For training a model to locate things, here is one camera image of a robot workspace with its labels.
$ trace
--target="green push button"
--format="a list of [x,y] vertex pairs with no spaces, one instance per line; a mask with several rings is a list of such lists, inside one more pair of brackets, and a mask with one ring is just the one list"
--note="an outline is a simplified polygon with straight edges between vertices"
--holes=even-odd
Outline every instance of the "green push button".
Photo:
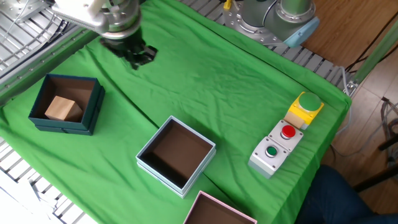
[[277,154],[277,150],[276,150],[275,147],[270,146],[270,147],[267,148],[267,156],[275,157],[276,154]]
[[313,93],[303,93],[298,99],[300,106],[307,111],[316,111],[321,107],[321,99]]

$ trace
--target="red button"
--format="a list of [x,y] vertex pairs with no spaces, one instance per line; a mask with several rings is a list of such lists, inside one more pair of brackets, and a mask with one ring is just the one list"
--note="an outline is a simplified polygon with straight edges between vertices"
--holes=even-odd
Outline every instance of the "red button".
[[294,137],[296,135],[296,130],[293,128],[293,126],[291,125],[286,125],[282,128],[282,134],[286,137],[286,138],[291,138]]

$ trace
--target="open box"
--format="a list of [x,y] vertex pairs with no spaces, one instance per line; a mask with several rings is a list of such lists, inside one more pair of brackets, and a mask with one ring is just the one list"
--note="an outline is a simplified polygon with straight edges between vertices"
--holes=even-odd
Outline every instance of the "open box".
[[[92,135],[104,95],[96,78],[47,74],[29,119],[41,131]],[[48,119],[45,112],[55,96],[75,101],[83,111],[82,118],[77,122]]]
[[170,116],[136,158],[139,167],[184,198],[215,153],[215,143]]
[[256,224],[257,221],[218,199],[199,191],[183,224]]

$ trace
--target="green tablecloth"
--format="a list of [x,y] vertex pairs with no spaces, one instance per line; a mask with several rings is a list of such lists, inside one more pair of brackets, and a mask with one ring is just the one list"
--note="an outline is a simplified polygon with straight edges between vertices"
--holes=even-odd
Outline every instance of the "green tablecloth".
[[[92,41],[53,73],[96,77],[106,96],[94,136],[40,132],[27,116],[42,81],[1,111],[2,136],[99,223],[182,223],[199,190],[259,223],[293,223],[351,100],[313,72],[175,0],[142,5],[154,62],[130,68]],[[248,166],[302,91],[324,108],[271,179]],[[185,199],[140,170],[135,155],[170,115],[216,143]]]

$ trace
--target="chair leg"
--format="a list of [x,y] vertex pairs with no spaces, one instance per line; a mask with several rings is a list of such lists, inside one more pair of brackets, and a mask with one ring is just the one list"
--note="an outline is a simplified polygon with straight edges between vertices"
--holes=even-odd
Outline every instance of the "chair leg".
[[391,177],[393,177],[395,175],[398,175],[398,165],[397,164],[362,181],[361,183],[359,183],[358,185],[356,185],[354,187],[354,190],[359,193],[359,192],[366,190],[370,187],[373,187],[376,184],[379,184],[387,179],[390,179]]
[[389,140],[383,142],[379,147],[377,147],[380,151],[387,149],[388,147],[392,146],[393,144],[398,142],[398,134],[390,138]]

